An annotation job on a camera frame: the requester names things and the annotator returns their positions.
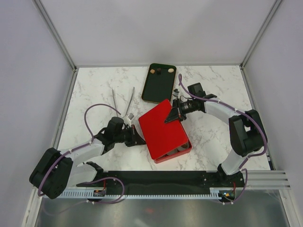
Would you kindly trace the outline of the red box lid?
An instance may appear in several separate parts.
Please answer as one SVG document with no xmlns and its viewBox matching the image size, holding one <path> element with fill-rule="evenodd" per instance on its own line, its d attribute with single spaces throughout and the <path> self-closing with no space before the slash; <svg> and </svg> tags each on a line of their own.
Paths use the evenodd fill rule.
<svg viewBox="0 0 303 227">
<path fill-rule="evenodd" d="M 152 160 L 189 141 L 180 121 L 164 122 L 171 108 L 170 101 L 166 99 L 138 119 Z"/>
</svg>

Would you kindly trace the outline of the metal tongs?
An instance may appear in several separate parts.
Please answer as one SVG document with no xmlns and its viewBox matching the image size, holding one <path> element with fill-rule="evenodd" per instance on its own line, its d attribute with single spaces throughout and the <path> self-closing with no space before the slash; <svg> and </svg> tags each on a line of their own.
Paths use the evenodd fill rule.
<svg viewBox="0 0 303 227">
<path fill-rule="evenodd" d="M 128 114 L 129 114 L 129 110 L 130 110 L 130 107 L 131 107 L 132 100 L 134 98 L 134 94 L 135 94 L 135 87 L 133 87 L 132 90 L 131 90 L 131 97 L 130 97 L 130 100 L 129 100 L 128 105 L 127 105 L 125 116 L 128 116 Z M 116 110 L 118 110 L 117 103 L 116 103 L 115 90 L 113 88 L 112 88 L 112 98 L 113 98 L 113 102 L 114 102 L 114 107 L 115 107 Z"/>
</svg>

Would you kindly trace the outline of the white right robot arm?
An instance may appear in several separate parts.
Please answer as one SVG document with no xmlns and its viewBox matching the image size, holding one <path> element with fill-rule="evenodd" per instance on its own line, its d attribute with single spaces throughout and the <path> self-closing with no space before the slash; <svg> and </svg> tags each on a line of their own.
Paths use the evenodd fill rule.
<svg viewBox="0 0 303 227">
<path fill-rule="evenodd" d="M 251 109 L 240 111 L 222 102 L 214 94 L 206 94 L 200 83 L 187 87 L 190 98 L 183 102 L 175 98 L 165 123 L 183 121 L 187 114 L 201 111 L 212 115 L 229 126 L 231 151 L 218 166 L 216 180 L 220 186 L 228 186 L 234 180 L 233 174 L 245 165 L 253 156 L 261 156 L 267 149 L 267 136 L 259 113 Z"/>
</svg>

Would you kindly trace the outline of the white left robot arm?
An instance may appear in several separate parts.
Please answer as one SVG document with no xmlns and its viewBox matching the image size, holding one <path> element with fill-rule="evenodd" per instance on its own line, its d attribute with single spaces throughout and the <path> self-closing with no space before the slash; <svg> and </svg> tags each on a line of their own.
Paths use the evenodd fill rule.
<svg viewBox="0 0 303 227">
<path fill-rule="evenodd" d="M 40 196 L 55 199 L 67 187 L 89 182 L 92 186 L 103 183 L 103 170 L 89 159 L 106 154 L 117 143 L 127 147 L 144 145 L 134 125 L 125 124 L 120 117 L 112 117 L 107 127 L 102 128 L 93 139 L 74 148 L 45 151 L 29 177 L 29 182 L 38 189 Z"/>
</svg>

